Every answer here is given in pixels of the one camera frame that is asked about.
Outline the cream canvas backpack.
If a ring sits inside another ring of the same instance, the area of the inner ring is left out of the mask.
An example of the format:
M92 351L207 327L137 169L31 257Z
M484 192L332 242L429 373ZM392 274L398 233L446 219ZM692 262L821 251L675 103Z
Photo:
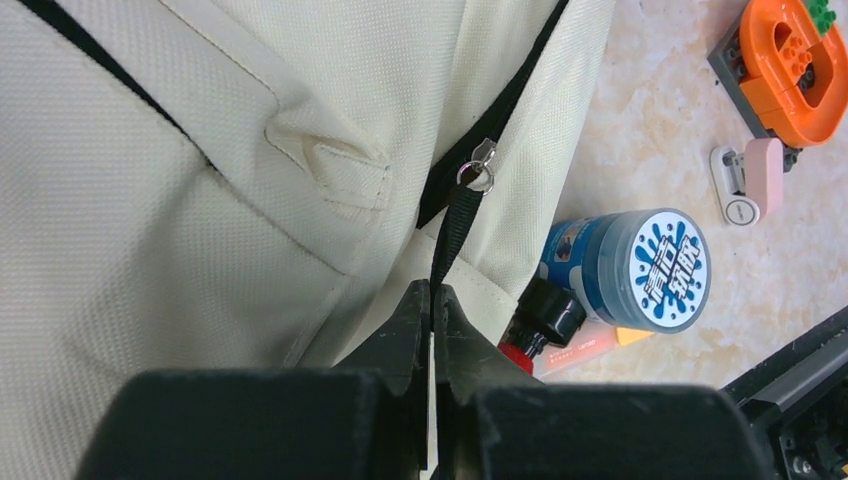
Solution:
M611 1L5 1L1 475L69 479L149 369L327 366L428 275L426 182L494 186L447 276L504 332Z

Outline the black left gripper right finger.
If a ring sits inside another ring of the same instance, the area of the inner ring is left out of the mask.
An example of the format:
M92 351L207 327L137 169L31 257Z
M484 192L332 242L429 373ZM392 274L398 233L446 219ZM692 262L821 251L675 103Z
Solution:
M438 479L768 479L749 422L698 385L554 384L433 292Z

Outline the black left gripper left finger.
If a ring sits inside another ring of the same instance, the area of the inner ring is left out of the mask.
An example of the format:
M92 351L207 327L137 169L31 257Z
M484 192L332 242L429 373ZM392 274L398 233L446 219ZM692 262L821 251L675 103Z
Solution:
M428 467L430 287L330 368L150 370L99 422L80 479L415 479Z

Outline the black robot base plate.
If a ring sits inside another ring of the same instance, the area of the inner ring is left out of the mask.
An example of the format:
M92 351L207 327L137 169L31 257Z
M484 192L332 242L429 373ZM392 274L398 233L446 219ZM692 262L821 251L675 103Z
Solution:
M847 309L726 386L774 479L847 477Z

